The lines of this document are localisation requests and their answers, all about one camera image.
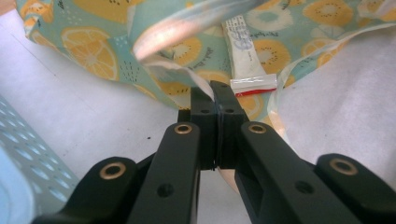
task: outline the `cloth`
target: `cloth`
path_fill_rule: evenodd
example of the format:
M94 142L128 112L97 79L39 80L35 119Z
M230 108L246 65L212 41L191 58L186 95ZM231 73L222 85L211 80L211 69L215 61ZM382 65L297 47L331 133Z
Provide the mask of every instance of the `cloth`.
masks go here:
M396 23L393 0L16 3L27 38L177 108L190 107L190 86L205 85L203 79L229 83L230 55L220 22L242 14L262 67L277 74L278 87L238 100L251 120L275 126L281 126L276 107L284 87L328 62L351 37Z

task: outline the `blue perforated tray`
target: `blue perforated tray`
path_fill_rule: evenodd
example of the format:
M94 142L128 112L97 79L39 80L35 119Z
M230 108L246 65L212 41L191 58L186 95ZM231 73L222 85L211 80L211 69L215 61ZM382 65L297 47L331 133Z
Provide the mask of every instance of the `blue perforated tray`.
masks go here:
M0 223L60 210L78 179L0 96Z

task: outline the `white surface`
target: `white surface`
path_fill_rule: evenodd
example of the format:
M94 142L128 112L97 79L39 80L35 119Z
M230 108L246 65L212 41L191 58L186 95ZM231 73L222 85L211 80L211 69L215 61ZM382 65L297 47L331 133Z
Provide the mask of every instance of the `white surface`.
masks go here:
M290 144L313 163L327 153L347 155L396 189L395 73L395 27L352 39L285 89L279 114Z
M342 152L394 189L395 33L353 39L334 60L285 90L280 105L291 144L303 158ZM144 159L177 120L175 109L26 40L16 11L0 17L0 36L0 94L78 177L108 157ZM249 223L240 197L217 172L202 174L198 222Z

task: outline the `perforated surface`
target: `perforated surface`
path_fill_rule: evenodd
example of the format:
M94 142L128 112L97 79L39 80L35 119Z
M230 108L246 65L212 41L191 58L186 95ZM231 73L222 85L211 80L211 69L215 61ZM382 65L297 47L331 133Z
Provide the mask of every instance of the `perforated surface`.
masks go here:
M14 218L18 217L12 216L15 206L7 203L33 204L28 212L33 216L56 212L63 207L78 179L1 96L0 150L3 151L0 167L4 171L0 174L0 191L3 191L0 195L9 198L0 204L6 208L3 214L11 214L9 223L14 223L17 221ZM16 197L13 194L21 194L19 191L26 193L22 198L26 202L12 200Z

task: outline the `black plastic bracket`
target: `black plastic bracket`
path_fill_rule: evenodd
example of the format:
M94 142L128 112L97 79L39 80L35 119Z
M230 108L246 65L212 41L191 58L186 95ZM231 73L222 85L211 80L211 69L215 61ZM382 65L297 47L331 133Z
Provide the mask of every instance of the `black plastic bracket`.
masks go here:
M100 161L78 183L60 212L33 223L124 223L140 183L134 161L118 157Z
M246 122L239 148L235 180L253 223L360 223L270 126Z
M240 133L241 125L248 121L248 116L236 100L230 86L217 81L210 82L210 86L215 93L218 111L216 165L221 169L234 169L239 159L236 139Z
M191 89L190 121L201 130L200 164L202 170L214 170L218 145L215 103L201 89Z
M358 161L324 155L314 171L364 223L396 223L396 193Z
M166 130L128 223L195 223L200 130L188 122Z

